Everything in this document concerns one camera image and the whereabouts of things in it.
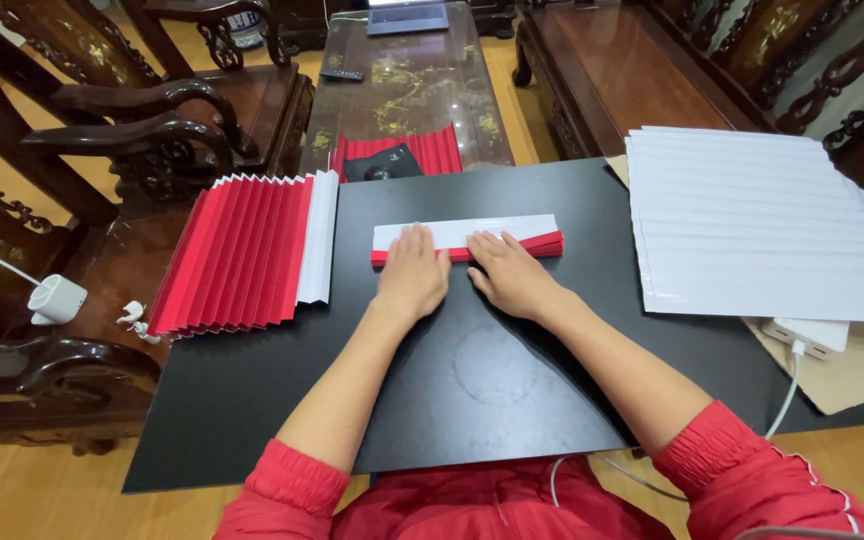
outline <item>red sleeve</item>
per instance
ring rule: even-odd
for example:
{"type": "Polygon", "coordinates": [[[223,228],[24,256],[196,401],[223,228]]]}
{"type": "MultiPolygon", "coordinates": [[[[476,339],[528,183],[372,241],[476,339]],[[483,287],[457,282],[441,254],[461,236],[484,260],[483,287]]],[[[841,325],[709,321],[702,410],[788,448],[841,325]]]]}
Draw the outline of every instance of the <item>red sleeve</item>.
{"type": "Polygon", "coordinates": [[[693,540],[732,540],[754,527],[864,534],[864,509],[822,483],[804,457],[786,455],[720,401],[705,408],[654,459],[689,500],[693,540]]]}
{"type": "Polygon", "coordinates": [[[271,439],[212,538],[327,540],[347,485],[347,474],[271,439]]]}

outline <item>mouse pad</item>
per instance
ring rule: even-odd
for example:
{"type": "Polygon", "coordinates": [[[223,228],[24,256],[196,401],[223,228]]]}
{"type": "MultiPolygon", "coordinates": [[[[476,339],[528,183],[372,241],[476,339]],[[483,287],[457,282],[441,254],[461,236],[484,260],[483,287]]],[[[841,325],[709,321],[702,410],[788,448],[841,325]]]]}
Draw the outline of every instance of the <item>mouse pad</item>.
{"type": "Polygon", "coordinates": [[[416,162],[414,155],[404,142],[381,152],[373,153],[368,157],[346,159],[342,165],[342,171],[349,182],[364,182],[366,181],[366,171],[373,166],[387,168],[392,178],[424,176],[423,169],[416,162]]]}

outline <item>hand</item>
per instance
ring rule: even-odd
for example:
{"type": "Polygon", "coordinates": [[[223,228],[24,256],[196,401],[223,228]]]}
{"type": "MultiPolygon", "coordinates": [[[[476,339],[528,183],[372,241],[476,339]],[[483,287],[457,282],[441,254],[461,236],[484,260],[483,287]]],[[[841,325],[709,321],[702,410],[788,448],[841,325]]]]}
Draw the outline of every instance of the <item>hand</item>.
{"type": "Polygon", "coordinates": [[[502,240],[491,232],[478,230],[465,237],[468,251],[488,273],[486,276],[478,268],[469,266],[468,276],[476,289],[499,310],[544,324],[543,319],[555,312],[570,291],[559,285],[505,230],[502,240]]]}
{"type": "Polygon", "coordinates": [[[419,223],[402,227],[402,236],[391,241],[374,302],[415,324],[446,297],[451,267],[448,249],[441,250],[436,258],[428,227],[419,223]]]}

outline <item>red jacket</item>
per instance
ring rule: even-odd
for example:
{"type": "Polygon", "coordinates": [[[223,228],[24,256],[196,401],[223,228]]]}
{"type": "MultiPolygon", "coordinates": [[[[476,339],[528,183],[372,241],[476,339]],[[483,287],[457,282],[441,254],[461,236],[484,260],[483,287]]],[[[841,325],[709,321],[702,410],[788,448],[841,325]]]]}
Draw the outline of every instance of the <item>red jacket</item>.
{"type": "MultiPolygon", "coordinates": [[[[584,456],[555,476],[555,458],[480,463],[382,475],[332,517],[349,477],[275,439],[214,540],[674,540],[661,522],[603,490],[584,456]]],[[[785,455],[721,402],[699,414],[654,459],[689,499],[693,540],[732,540],[758,526],[864,534],[864,510],[822,483],[810,462],[785,455]]]]}

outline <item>remote control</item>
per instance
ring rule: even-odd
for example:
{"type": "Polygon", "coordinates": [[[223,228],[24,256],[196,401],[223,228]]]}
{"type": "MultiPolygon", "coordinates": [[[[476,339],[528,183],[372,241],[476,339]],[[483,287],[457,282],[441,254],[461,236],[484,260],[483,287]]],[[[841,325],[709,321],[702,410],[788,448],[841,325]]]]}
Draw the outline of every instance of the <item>remote control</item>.
{"type": "Polygon", "coordinates": [[[349,81],[355,81],[356,83],[362,82],[362,74],[358,71],[346,71],[344,69],[325,68],[319,71],[318,75],[326,79],[347,79],[349,81]]]}

